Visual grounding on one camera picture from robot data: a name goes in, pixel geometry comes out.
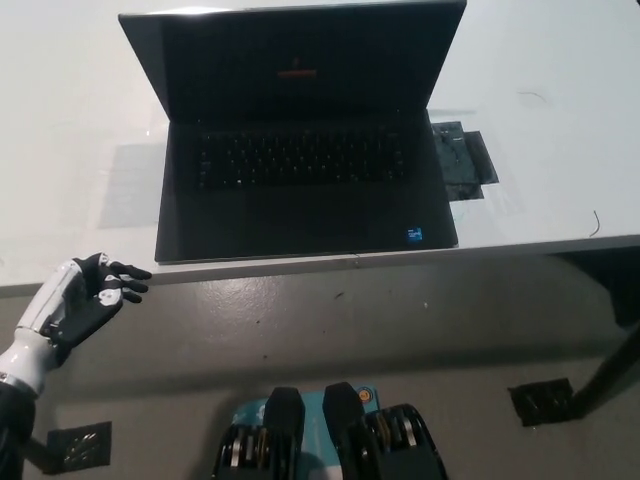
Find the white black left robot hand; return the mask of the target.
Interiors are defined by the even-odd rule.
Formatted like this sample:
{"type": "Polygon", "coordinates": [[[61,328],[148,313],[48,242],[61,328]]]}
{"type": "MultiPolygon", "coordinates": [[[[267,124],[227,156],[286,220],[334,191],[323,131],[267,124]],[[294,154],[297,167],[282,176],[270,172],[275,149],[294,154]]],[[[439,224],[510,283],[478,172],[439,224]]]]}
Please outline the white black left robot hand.
{"type": "Polygon", "coordinates": [[[40,287],[16,326],[43,338],[61,366],[72,350],[121,310],[139,303],[152,274],[104,252],[63,262],[40,287]]]}

